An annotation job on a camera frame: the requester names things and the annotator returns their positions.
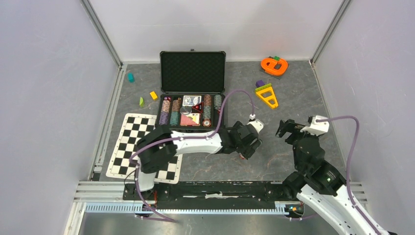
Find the green blue chip roll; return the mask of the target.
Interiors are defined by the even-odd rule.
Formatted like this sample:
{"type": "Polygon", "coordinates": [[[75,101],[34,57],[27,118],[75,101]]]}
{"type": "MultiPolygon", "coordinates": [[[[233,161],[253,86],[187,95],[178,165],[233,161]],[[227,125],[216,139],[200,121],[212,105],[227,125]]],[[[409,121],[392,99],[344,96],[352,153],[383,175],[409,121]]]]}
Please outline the green blue chip roll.
{"type": "Polygon", "coordinates": [[[211,107],[205,106],[203,109],[203,120],[211,120],[211,107]]]}

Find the grey green chip roll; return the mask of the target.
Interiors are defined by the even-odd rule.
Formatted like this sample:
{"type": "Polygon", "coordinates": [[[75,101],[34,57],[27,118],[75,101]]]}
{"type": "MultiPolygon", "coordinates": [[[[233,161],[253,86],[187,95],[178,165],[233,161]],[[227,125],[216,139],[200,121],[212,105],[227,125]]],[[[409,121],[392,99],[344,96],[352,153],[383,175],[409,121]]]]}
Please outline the grey green chip roll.
{"type": "Polygon", "coordinates": [[[221,95],[215,95],[213,99],[213,105],[215,110],[220,110],[222,107],[222,96],[221,95]]]}

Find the brown poker chip roll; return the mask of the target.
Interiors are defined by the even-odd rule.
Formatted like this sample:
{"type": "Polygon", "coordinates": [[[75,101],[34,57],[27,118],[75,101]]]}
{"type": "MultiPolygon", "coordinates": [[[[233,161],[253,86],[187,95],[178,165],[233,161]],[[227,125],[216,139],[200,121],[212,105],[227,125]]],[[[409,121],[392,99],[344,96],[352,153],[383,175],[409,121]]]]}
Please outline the brown poker chip roll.
{"type": "Polygon", "coordinates": [[[210,107],[211,106],[211,103],[212,103],[212,98],[211,98],[211,95],[205,95],[204,96],[204,106],[205,107],[210,107]]]}

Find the clear round disc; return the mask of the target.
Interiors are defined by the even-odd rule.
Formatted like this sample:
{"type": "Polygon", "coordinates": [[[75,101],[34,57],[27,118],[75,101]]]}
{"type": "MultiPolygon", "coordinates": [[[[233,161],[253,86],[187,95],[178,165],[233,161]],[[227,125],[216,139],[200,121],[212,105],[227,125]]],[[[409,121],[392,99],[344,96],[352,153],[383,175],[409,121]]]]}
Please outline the clear round disc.
{"type": "Polygon", "coordinates": [[[188,115],[192,113],[192,107],[191,106],[182,106],[180,108],[180,113],[182,115],[188,115]]]}

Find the black poker carrying case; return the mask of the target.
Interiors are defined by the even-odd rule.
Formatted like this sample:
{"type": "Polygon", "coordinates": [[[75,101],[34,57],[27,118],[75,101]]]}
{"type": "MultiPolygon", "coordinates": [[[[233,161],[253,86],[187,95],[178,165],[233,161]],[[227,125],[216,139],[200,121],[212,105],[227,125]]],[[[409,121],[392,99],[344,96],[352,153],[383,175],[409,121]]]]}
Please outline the black poker carrying case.
{"type": "Polygon", "coordinates": [[[162,94],[156,126],[160,126],[159,118],[164,97],[170,96],[169,123],[164,126],[174,131],[190,133],[213,131],[217,126],[224,128],[226,111],[215,110],[213,99],[218,94],[222,96],[222,102],[225,98],[225,65],[226,53],[224,51],[161,51],[162,94]],[[203,126],[203,113],[200,114],[200,126],[180,126],[180,119],[177,126],[170,125],[173,100],[179,99],[182,107],[184,95],[201,95],[202,102],[204,102],[204,96],[207,94],[212,98],[210,127],[203,126]]]}

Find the brown 100 chip roll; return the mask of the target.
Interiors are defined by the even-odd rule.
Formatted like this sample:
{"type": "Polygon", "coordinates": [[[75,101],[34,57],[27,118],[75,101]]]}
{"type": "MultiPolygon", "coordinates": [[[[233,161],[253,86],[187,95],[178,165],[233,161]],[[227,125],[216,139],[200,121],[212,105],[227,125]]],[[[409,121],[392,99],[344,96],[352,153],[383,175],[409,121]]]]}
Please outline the brown 100 chip roll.
{"type": "Polygon", "coordinates": [[[179,99],[173,100],[172,112],[179,112],[181,108],[181,101],[179,99]]]}

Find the purple poker chip roll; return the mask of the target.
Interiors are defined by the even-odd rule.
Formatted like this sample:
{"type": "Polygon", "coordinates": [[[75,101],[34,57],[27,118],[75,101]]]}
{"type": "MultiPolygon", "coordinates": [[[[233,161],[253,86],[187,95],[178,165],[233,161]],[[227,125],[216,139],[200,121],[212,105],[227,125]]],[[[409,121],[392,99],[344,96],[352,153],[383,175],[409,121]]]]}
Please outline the purple poker chip roll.
{"type": "Polygon", "coordinates": [[[169,112],[162,111],[160,113],[159,125],[167,125],[169,123],[169,112]]]}

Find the pink brown chip roll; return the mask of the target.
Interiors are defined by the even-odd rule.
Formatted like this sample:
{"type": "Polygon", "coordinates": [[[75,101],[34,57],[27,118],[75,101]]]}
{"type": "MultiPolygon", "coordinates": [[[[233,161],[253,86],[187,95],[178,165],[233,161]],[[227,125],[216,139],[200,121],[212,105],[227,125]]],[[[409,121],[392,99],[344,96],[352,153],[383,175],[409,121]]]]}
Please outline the pink brown chip roll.
{"type": "Polygon", "coordinates": [[[162,104],[161,104],[161,112],[169,113],[169,111],[170,111],[170,104],[171,104],[171,101],[170,100],[164,100],[162,102],[162,104]]]}

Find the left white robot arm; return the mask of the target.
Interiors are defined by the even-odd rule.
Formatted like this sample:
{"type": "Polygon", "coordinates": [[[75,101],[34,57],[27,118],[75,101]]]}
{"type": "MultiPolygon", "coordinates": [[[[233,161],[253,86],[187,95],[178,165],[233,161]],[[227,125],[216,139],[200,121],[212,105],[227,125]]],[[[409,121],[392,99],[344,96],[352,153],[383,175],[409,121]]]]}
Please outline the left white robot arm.
{"type": "Polygon", "coordinates": [[[137,142],[132,155],[138,157],[139,164],[135,173],[136,195],[149,199],[154,193],[156,173],[176,155],[237,152],[249,159],[261,145],[259,134],[263,128],[264,124],[257,119],[247,124],[238,121],[233,127],[205,133],[184,133],[158,126],[137,142]]]}

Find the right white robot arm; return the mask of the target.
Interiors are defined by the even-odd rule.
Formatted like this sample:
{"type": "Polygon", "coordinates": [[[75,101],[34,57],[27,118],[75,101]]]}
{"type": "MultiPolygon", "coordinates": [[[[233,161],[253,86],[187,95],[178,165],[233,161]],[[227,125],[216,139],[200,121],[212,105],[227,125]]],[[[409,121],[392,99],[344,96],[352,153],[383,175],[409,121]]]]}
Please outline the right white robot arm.
{"type": "Polygon", "coordinates": [[[350,179],[324,159],[320,136],[329,130],[330,119],[312,116],[308,125],[281,120],[276,136],[290,136],[295,171],[282,183],[283,195],[312,208],[340,235],[389,235],[362,207],[350,188],[350,179]]]}

